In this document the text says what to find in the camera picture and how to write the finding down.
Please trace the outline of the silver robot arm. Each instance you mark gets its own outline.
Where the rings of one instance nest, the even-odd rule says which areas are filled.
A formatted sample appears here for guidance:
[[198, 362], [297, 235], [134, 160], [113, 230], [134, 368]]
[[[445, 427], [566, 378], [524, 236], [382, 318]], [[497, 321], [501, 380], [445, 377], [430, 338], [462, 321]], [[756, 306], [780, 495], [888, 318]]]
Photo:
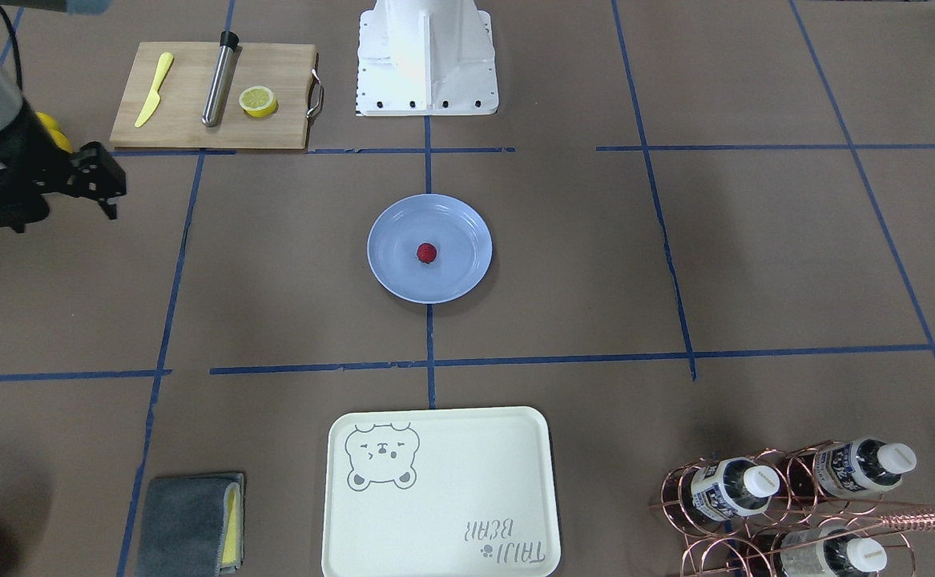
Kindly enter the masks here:
[[46, 195], [62, 194], [97, 203], [118, 219], [118, 200], [127, 177], [99, 142], [79, 149], [60, 147], [25, 98], [20, 75], [0, 65], [0, 228], [24, 232], [50, 215]]

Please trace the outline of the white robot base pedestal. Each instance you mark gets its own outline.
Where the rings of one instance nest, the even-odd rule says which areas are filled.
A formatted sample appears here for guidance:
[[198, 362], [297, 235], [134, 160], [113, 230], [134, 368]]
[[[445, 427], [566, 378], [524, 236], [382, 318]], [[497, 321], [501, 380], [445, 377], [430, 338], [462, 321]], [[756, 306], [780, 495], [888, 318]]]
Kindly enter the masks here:
[[499, 110], [492, 18], [474, 1], [377, 1], [361, 12], [357, 57], [357, 116]]

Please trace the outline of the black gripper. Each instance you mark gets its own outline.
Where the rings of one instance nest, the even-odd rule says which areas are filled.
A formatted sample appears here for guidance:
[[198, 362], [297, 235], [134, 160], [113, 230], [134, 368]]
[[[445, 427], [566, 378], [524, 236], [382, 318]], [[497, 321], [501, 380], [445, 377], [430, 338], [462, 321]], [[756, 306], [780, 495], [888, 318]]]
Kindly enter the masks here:
[[34, 112], [21, 112], [0, 131], [0, 228], [22, 233], [50, 215], [47, 194], [86, 198], [109, 220], [119, 218], [127, 176], [99, 142], [71, 154], [59, 150]]

